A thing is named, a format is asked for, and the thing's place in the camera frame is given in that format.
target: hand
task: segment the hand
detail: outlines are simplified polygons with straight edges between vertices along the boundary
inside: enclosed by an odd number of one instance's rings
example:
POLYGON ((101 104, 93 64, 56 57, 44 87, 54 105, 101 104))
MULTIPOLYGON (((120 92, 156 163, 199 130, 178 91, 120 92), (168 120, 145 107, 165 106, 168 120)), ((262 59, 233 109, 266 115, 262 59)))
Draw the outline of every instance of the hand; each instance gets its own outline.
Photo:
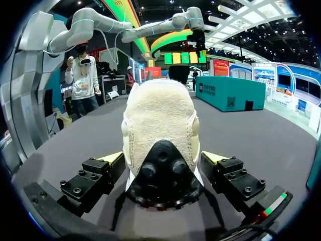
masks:
POLYGON ((100 91, 100 89, 95 90, 95 94, 98 95, 98 96, 101 96, 101 91, 100 91))
POLYGON ((72 61, 73 61, 73 58, 69 58, 67 60, 67 70, 70 71, 71 68, 72 68, 72 61))

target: robotic arm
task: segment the robotic arm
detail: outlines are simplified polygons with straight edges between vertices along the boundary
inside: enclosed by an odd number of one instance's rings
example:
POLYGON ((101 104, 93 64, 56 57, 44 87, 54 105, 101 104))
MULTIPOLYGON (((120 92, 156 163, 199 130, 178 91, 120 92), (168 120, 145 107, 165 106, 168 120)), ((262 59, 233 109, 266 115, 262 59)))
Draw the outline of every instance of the robotic arm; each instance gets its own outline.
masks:
POLYGON ((122 33, 122 41, 129 43, 136 39, 172 31, 182 31, 189 25, 193 35, 197 35, 198 50, 205 50, 204 22, 199 8, 191 7, 186 12, 173 15, 169 20, 143 25, 133 29, 130 22, 119 22, 97 13, 94 9, 83 8, 77 11, 72 19, 70 30, 54 37, 47 46, 47 51, 59 54, 73 46, 88 41, 95 29, 105 33, 122 33))

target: teal booth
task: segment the teal booth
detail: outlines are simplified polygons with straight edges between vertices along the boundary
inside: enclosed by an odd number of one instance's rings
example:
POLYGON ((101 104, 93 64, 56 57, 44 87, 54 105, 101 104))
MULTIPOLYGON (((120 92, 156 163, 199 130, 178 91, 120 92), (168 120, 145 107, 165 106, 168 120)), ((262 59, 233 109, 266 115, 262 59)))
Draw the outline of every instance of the teal booth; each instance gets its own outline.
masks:
POLYGON ((196 97, 222 112, 264 108, 265 83, 225 76, 200 76, 196 97))

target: qr code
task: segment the qr code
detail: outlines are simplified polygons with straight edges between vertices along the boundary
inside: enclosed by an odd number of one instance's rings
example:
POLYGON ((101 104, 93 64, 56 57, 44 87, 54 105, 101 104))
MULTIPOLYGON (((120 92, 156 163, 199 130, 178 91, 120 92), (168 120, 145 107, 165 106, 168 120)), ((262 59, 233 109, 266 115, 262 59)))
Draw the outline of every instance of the qr code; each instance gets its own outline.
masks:
POLYGON ((228 108, 235 107, 235 97, 227 97, 227 107, 228 108))

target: face mask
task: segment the face mask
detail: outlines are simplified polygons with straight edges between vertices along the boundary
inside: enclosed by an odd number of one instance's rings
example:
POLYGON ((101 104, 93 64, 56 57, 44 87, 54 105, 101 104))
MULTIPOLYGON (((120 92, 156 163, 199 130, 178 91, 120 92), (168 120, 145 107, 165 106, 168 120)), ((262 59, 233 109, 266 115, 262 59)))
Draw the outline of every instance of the face mask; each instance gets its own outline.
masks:
POLYGON ((78 54, 84 54, 86 52, 87 46, 79 46, 76 48, 78 54))

